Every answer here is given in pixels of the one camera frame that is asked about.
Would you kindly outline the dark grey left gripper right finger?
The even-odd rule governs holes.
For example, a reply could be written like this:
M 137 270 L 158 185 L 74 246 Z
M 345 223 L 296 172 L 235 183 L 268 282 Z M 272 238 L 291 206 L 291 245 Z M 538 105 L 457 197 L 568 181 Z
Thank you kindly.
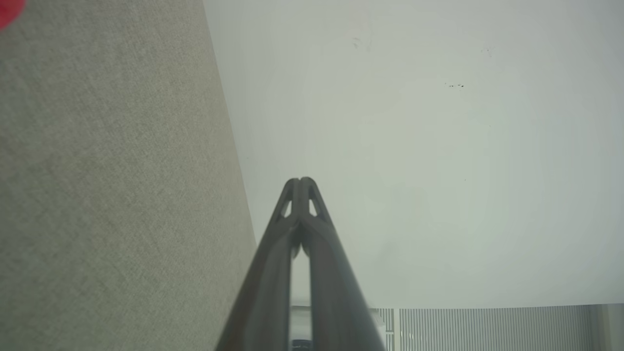
M 309 258 L 313 351 L 386 351 L 319 187 L 299 181 L 302 247 Z

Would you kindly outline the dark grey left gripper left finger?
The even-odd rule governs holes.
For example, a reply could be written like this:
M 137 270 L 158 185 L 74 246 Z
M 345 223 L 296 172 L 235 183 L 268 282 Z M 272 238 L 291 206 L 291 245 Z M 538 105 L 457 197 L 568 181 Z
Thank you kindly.
M 215 351 L 290 351 L 298 183 L 297 178 L 288 180 L 279 196 Z

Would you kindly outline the red sports jersey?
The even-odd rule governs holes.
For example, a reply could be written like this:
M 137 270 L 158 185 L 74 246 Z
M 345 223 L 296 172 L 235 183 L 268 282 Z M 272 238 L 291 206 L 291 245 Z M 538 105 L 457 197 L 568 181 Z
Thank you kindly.
M 0 0 L 0 31 L 11 25 L 24 11 L 26 0 Z

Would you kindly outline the grey-beige fabric sofa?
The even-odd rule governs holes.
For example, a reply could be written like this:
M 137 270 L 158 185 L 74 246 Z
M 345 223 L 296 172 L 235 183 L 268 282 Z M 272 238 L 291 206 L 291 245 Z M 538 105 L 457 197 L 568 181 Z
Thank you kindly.
M 214 351 L 256 249 L 203 0 L 0 30 L 0 351 Z

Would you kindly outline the white ribbed wall panel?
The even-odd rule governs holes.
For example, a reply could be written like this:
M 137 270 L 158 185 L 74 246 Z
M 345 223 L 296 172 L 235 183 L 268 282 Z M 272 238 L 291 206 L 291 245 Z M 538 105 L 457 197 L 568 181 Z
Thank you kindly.
M 388 351 L 603 351 L 597 309 L 375 309 Z

